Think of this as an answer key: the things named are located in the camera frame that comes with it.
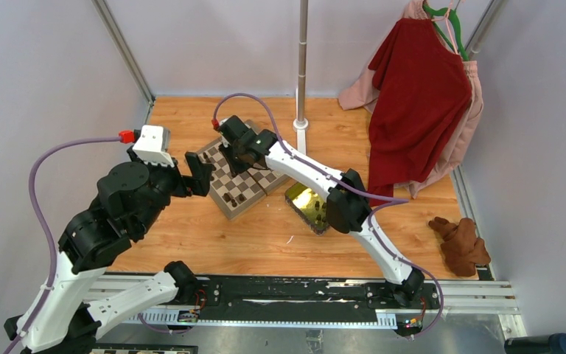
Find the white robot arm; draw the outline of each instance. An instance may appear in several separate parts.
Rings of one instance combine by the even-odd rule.
[[[83,303],[92,284],[131,247],[131,241],[144,238],[171,197],[209,192],[212,166],[203,164],[195,153],[186,153],[192,176],[182,176],[167,152],[170,132],[166,128],[145,125],[141,131],[122,132],[123,138],[124,133],[130,138],[123,142],[135,142],[127,150],[131,161],[118,164],[101,178],[90,207],[66,226],[58,242],[52,286],[47,287],[47,279],[29,310],[5,322],[10,340],[18,337],[23,353],[89,353],[96,339],[124,320],[194,293],[194,274],[184,263],[172,262],[146,282]],[[25,326],[30,319],[31,325]]]
[[[291,147],[286,141],[276,142],[270,148],[270,154],[265,157],[266,165],[277,172],[285,173],[296,181],[309,187],[312,191],[316,192],[325,201],[328,199],[330,191],[338,186],[338,184],[325,177],[323,173],[319,173],[312,167],[300,162],[298,159],[292,158],[285,150],[281,144],[286,144],[289,151],[292,151],[297,156],[302,156],[302,159],[309,160],[313,165],[319,167],[323,171],[327,172],[331,176],[342,176],[343,172],[339,170],[334,170],[331,167],[322,165],[321,163],[312,160],[311,158],[302,155],[296,149]],[[375,229],[383,238],[383,240],[388,244],[388,247],[392,249],[398,257],[405,257],[400,254],[396,246],[393,245],[391,240],[385,235],[383,230],[378,226],[378,222],[373,222]],[[369,218],[366,218],[361,223],[360,231],[350,231],[349,234],[354,237],[357,241],[361,243],[363,248],[372,256],[374,261],[379,265],[383,276],[388,282],[393,284],[402,284],[411,273],[411,267],[409,265],[400,262],[393,256],[387,253],[387,251],[380,245],[378,239],[374,236],[370,230]]]
[[[343,173],[324,166],[298,152],[286,141],[279,141],[271,131],[263,130],[257,134],[236,116],[225,119],[218,131],[223,136],[219,149],[233,173],[244,172],[258,164],[309,187],[326,201],[329,225],[361,243],[377,262],[385,279],[396,286],[396,296],[404,303],[416,297],[424,282],[421,271],[402,262],[401,259],[406,258],[381,230],[378,222],[370,220],[371,209],[367,199],[341,186],[344,183],[365,192],[356,171]]]

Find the chessboard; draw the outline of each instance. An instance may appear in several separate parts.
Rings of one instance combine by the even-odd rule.
[[[252,121],[248,120],[245,124],[259,133],[258,127]],[[205,145],[196,154],[201,161],[214,165],[209,195],[223,214],[233,220],[271,194],[285,183],[288,177],[272,170],[254,168],[233,177],[224,156],[218,150],[220,144],[221,137]]]

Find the brown glove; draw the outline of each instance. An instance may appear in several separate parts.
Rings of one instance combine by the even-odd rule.
[[[485,249],[485,241],[476,237],[472,219],[463,218],[456,225],[437,217],[429,221],[428,226],[444,240],[441,250],[444,252],[446,265],[454,274],[471,277],[476,274],[475,265],[489,264],[492,261]]]

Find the green hanger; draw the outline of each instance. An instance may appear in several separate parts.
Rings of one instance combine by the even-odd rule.
[[[424,11],[426,11],[426,13],[428,13],[431,16],[444,16],[448,11],[447,7],[444,7],[443,9],[439,9],[439,10],[433,10],[430,8],[430,6],[428,6],[428,4],[426,4],[426,2],[424,2],[422,7],[424,8]],[[458,19],[456,11],[454,10],[450,11],[450,14],[448,14],[448,21],[450,21],[450,24],[452,24],[453,29],[455,30],[455,40],[457,42],[458,52],[461,54],[461,57],[463,58],[464,61],[469,61],[469,57],[467,56],[467,53],[465,52],[465,48],[463,47],[463,42],[461,42],[461,22]],[[433,24],[435,25],[435,29],[437,30],[437,32],[439,32],[439,35],[441,35],[441,37],[444,39],[444,41],[446,41],[448,46],[452,50],[454,50],[452,44],[450,43],[450,40],[441,31],[441,29],[439,29],[439,26],[436,23]]]

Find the pink jacket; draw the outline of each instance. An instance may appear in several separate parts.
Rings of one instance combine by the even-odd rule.
[[[412,0],[405,7],[402,17],[428,19],[426,12],[422,9],[422,3],[422,0]],[[438,36],[437,38],[443,43],[441,37]],[[467,147],[474,135],[474,130],[481,119],[483,92],[481,82],[478,79],[477,63],[476,61],[464,62],[464,68],[472,88],[472,101],[463,118],[459,121],[450,141],[441,152],[433,171],[423,182],[403,181],[395,185],[395,187],[407,189],[413,198],[417,197],[421,189],[439,181],[462,163]],[[357,81],[340,93],[338,100],[342,109],[348,110],[364,106],[370,112],[374,110],[379,91],[372,86],[373,76],[374,71],[368,69],[366,65]]]

